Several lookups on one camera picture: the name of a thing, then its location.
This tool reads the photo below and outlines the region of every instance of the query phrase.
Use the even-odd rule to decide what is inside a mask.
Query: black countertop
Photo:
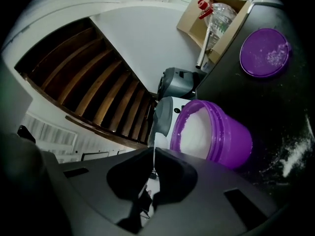
[[[277,29],[292,47],[286,70],[268,79],[247,75],[239,61],[245,39],[261,28]],[[315,117],[309,69],[299,38],[284,11],[255,5],[225,54],[196,90],[198,99],[218,104],[249,129],[252,154],[236,171],[272,195],[278,204],[284,204],[289,189],[312,155],[308,148],[314,145],[314,137],[308,121],[312,125]],[[290,151],[299,154],[301,150],[305,151],[302,160],[284,177],[283,160],[292,155]]]

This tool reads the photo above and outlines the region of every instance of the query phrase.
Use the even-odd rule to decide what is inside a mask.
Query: gray appliance
[[[167,149],[58,164],[53,153],[28,140],[0,134],[0,141],[6,190],[1,210],[9,221],[2,229],[14,233],[249,236],[257,226],[261,232],[277,210],[268,194],[223,165]],[[16,165],[19,170],[11,170]],[[160,192],[142,228],[138,194],[154,169]]]
[[[194,99],[194,90],[204,77],[205,75],[201,73],[170,67],[163,72],[160,80],[157,89],[158,100],[168,96]]]
[[[177,117],[188,102],[190,100],[170,96],[164,97],[158,102],[153,114],[153,124],[148,139],[149,147],[154,146],[155,134],[157,132],[163,134],[170,143]]]

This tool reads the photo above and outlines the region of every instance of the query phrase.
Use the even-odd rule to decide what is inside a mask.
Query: wooden stair
[[[155,99],[90,19],[53,32],[15,69],[79,122],[67,120],[129,147],[147,144]]]

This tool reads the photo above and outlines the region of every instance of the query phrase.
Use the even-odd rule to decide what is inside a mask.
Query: white powder
[[[181,132],[182,153],[206,159],[211,145],[211,120],[206,108],[191,114]]]
[[[283,177],[287,177],[293,167],[301,168],[304,166],[303,156],[307,151],[311,151],[312,145],[315,141],[314,135],[311,129],[309,118],[306,116],[306,129],[305,135],[299,141],[295,142],[294,146],[286,147],[289,151],[289,157],[287,160],[281,159],[283,164]]]
[[[286,56],[286,45],[282,44],[278,46],[277,50],[267,54],[267,61],[269,64],[279,66],[282,64],[284,57]]]

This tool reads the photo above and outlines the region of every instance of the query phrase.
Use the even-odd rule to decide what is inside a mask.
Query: purple container
[[[216,104],[192,100],[178,115],[171,138],[170,149],[181,152],[181,132],[186,120],[199,109],[205,107],[208,111],[212,127],[211,146],[207,160],[221,163],[230,169],[240,167],[248,159],[252,151],[252,137],[247,128],[235,121]]]
[[[240,52],[243,70],[258,78],[267,78],[279,73],[287,64],[290,44],[275,29],[259,29],[244,41]]]

